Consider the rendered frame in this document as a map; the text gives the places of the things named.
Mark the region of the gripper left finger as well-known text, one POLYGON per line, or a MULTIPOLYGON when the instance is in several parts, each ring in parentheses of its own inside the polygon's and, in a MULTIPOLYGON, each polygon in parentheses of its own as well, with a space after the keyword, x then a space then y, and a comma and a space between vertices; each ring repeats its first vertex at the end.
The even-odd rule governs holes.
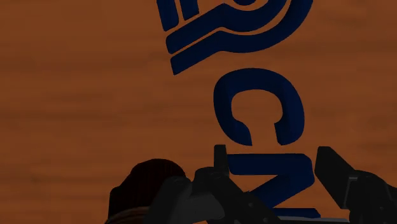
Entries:
POLYGON ((164 181, 148 212, 148 224, 281 224, 281 220, 230 178, 226 146, 214 147, 214 165, 195 171, 193 181, 164 181))

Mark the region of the dark red round object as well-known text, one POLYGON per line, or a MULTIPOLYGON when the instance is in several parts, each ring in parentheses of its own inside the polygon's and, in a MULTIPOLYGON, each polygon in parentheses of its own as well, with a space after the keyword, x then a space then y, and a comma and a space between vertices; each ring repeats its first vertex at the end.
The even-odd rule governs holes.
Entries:
POLYGON ((135 165, 123 182, 110 191, 105 224, 143 224, 162 183, 172 176, 186 174, 167 159, 154 158, 135 165))

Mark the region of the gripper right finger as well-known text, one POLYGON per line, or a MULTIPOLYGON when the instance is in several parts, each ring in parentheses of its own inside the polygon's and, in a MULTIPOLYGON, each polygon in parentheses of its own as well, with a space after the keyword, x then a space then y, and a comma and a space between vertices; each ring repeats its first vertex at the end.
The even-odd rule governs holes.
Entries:
POLYGON ((314 173, 350 224, 397 224, 397 187, 348 164, 334 149, 317 149, 314 173))

